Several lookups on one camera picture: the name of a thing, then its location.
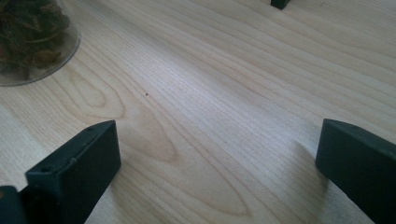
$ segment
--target black object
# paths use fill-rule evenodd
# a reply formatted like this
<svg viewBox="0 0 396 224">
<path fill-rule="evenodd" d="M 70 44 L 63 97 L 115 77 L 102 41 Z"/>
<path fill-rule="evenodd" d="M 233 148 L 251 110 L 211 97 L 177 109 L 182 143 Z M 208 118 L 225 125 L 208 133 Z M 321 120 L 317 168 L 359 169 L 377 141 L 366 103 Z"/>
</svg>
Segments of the black object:
<svg viewBox="0 0 396 224">
<path fill-rule="evenodd" d="M 396 223 L 396 145 L 355 125 L 325 119 L 316 166 L 372 221 Z"/>
<path fill-rule="evenodd" d="M 288 4 L 289 0 L 271 0 L 271 6 L 283 9 Z"/>
<path fill-rule="evenodd" d="M 84 223 L 120 165 L 116 122 L 93 125 L 27 171 L 21 192 L 0 187 L 0 223 Z"/>
</svg>

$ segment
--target dried leaves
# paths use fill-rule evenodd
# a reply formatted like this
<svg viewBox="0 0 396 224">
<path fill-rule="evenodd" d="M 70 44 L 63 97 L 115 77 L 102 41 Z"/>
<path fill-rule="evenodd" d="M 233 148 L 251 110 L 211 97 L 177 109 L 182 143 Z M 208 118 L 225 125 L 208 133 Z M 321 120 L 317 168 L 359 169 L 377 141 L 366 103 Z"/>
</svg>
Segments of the dried leaves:
<svg viewBox="0 0 396 224">
<path fill-rule="evenodd" d="M 69 23 L 55 0 L 0 0 L 0 75 L 56 63 Z"/>
</svg>

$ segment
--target transparent container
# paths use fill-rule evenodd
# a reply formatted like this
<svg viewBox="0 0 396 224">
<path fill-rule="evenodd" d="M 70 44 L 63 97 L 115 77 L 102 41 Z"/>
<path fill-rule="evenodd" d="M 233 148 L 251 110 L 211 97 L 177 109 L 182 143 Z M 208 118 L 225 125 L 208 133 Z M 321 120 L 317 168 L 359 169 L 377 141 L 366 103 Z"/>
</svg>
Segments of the transparent container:
<svg viewBox="0 0 396 224">
<path fill-rule="evenodd" d="M 52 74 L 78 44 L 79 32 L 62 0 L 0 0 L 0 86 Z"/>
</svg>

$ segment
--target wood grain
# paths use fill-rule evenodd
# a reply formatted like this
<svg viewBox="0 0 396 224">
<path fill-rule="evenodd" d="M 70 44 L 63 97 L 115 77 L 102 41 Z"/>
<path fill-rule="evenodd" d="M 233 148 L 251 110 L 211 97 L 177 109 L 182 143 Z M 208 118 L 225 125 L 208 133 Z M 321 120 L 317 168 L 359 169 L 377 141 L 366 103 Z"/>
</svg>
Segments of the wood grain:
<svg viewBox="0 0 396 224">
<path fill-rule="evenodd" d="M 122 167 L 87 223 L 372 223 L 315 168 L 321 122 L 396 143 L 396 2 L 68 1 L 62 69 L 0 89 L 0 185 L 83 128 Z"/>
</svg>

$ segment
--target light wood surface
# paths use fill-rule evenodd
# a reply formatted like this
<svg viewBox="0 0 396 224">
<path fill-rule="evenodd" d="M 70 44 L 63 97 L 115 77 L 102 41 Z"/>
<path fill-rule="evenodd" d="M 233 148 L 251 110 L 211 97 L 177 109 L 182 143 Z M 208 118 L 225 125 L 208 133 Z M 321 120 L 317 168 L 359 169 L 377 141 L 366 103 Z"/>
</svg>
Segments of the light wood surface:
<svg viewBox="0 0 396 224">
<path fill-rule="evenodd" d="M 396 1 L 66 5 L 75 56 L 0 88 L 0 185 L 115 119 L 122 167 L 87 223 L 372 223 L 314 159 L 324 118 L 396 143 Z"/>
</svg>

